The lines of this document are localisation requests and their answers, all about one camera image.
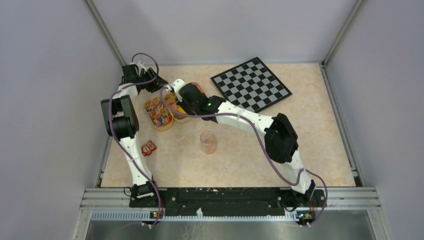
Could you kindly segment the clear glass jar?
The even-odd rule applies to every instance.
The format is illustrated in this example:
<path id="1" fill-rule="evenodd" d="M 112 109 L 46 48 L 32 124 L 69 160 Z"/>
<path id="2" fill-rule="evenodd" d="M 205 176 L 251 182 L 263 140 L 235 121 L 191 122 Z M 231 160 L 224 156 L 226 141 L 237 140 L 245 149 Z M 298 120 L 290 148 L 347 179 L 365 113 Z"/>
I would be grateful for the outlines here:
<path id="1" fill-rule="evenodd" d="M 210 131 L 204 131 L 200 134 L 200 144 L 202 151 L 207 154 L 211 155 L 216 151 L 217 142 L 215 135 Z"/>

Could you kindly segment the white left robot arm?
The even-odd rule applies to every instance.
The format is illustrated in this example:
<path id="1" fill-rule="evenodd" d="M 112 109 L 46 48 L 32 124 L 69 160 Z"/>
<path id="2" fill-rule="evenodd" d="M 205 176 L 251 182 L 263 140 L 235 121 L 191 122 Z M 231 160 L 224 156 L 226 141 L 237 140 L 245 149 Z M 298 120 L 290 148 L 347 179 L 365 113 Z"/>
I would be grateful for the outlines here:
<path id="1" fill-rule="evenodd" d="M 100 102 L 103 120 L 108 135 L 117 142 L 127 160 L 132 178 L 131 199 L 141 199 L 154 207 L 160 202 L 161 194 L 142 154 L 138 138 L 140 124 L 132 99 L 142 90 L 153 93 L 168 82 L 141 62 L 123 66 L 122 72 L 117 91 Z"/>

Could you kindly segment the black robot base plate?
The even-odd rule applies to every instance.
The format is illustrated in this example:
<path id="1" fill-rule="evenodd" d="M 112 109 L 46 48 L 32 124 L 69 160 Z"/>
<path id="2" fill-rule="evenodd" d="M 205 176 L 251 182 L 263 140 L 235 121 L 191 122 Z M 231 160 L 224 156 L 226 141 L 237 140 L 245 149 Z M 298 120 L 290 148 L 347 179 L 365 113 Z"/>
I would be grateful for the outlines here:
<path id="1" fill-rule="evenodd" d="M 130 187 L 123 192 L 129 197 L 129 207 L 161 210 L 166 217 L 283 216 L 302 208 L 317 210 L 326 197 L 322 189 L 303 197 L 286 187 L 169 187 L 144 197 Z"/>

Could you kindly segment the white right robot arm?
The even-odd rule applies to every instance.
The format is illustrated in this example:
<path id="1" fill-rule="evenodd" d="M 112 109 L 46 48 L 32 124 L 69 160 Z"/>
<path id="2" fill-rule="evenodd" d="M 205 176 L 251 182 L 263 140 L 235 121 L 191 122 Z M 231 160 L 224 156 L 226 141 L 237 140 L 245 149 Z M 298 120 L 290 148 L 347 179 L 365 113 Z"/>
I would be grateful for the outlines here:
<path id="1" fill-rule="evenodd" d="M 268 161 L 282 166 L 284 182 L 294 191 L 294 202 L 307 206 L 313 200 L 316 184 L 304 169 L 298 135 L 286 115 L 262 115 L 219 96 L 207 97 L 194 83 L 182 79 L 176 79 L 170 87 L 177 96 L 177 105 L 190 116 L 255 134 Z"/>

